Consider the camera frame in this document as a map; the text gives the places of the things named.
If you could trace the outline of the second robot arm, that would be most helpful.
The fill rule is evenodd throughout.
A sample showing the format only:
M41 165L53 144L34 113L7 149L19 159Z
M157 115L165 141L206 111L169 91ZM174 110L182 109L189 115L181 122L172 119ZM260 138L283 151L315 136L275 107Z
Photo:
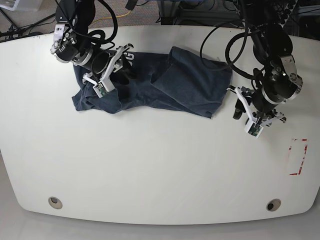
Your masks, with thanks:
M235 0L233 4L246 29L227 44L226 61L232 63L229 52L233 43L251 37L253 54L263 69L255 68L249 74L234 64L230 67L256 85L255 89L244 92L245 99L256 109L254 117L259 121L274 118L275 107L296 98L303 87L292 55L293 43L283 30L285 21L279 17L272 0Z

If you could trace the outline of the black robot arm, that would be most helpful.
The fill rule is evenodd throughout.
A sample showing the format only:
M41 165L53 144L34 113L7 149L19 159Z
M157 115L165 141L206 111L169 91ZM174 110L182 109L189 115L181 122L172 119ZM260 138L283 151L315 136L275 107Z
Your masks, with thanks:
M109 78L112 82L127 85L137 78L137 73L126 59L125 53L132 47L128 44L118 54L114 50L118 33L118 21L115 12L104 0L100 1L110 13L113 30L109 37L104 30L89 30L96 15L93 0L56 1L56 25L50 52L59 62L71 63L76 79L89 74L95 83L102 80L103 74L110 68Z

